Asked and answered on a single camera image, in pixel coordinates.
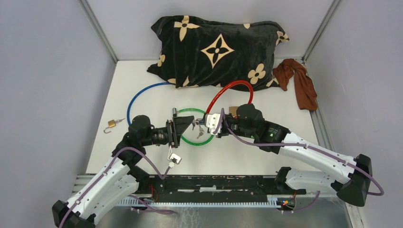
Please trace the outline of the green cable lock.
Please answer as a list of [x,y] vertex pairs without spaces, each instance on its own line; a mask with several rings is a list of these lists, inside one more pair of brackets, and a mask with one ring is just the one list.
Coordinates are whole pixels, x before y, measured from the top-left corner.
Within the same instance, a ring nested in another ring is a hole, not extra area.
[[[185,114],[196,114],[195,118],[197,118],[197,117],[203,117],[205,111],[199,108],[182,108],[182,109],[173,108],[173,114],[178,116],[180,115],[184,116]],[[192,130],[192,126],[190,126],[190,129],[186,130],[185,133],[182,135],[182,141],[191,146],[198,146],[198,147],[210,143],[213,140],[213,136],[207,133],[205,127],[203,127],[203,129],[204,129],[204,135],[199,139],[197,139],[196,137],[199,134],[199,125],[197,125],[194,128],[194,131]]]

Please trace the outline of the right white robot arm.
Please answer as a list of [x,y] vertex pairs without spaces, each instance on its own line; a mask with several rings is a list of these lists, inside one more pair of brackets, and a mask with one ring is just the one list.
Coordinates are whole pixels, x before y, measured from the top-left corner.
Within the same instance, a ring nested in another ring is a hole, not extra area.
[[374,181],[370,157],[364,154],[353,157],[311,143],[284,126],[266,121],[253,104],[244,104],[237,111],[237,117],[224,111],[213,114],[206,126],[218,138],[232,135],[244,144],[299,160],[316,169],[300,171],[282,167],[274,181],[277,192],[327,191],[354,206],[365,205]]

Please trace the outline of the red cable lock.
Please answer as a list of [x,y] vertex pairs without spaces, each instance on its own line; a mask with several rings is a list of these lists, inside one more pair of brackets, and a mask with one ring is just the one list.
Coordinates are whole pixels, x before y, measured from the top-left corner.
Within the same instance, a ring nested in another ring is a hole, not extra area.
[[250,104],[250,96],[253,97],[253,91],[250,91],[250,88],[251,86],[246,82],[229,88],[213,86],[196,88],[194,103],[200,105],[206,114],[218,114],[221,108],[228,109],[229,106]]

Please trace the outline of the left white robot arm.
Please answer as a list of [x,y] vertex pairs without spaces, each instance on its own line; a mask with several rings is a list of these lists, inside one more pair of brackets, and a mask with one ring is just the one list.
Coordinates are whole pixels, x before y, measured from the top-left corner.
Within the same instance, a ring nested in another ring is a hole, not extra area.
[[165,172],[146,156],[145,148],[151,145],[167,145],[178,148],[186,129],[194,124],[194,116],[177,116],[160,128],[151,124],[146,115],[136,116],[113,150],[101,170],[67,201],[58,200],[52,206],[52,214],[58,228],[94,228],[101,218],[131,193],[144,193],[149,189],[149,173],[138,167],[147,161],[160,179],[164,180],[180,158],[169,153],[169,165]]

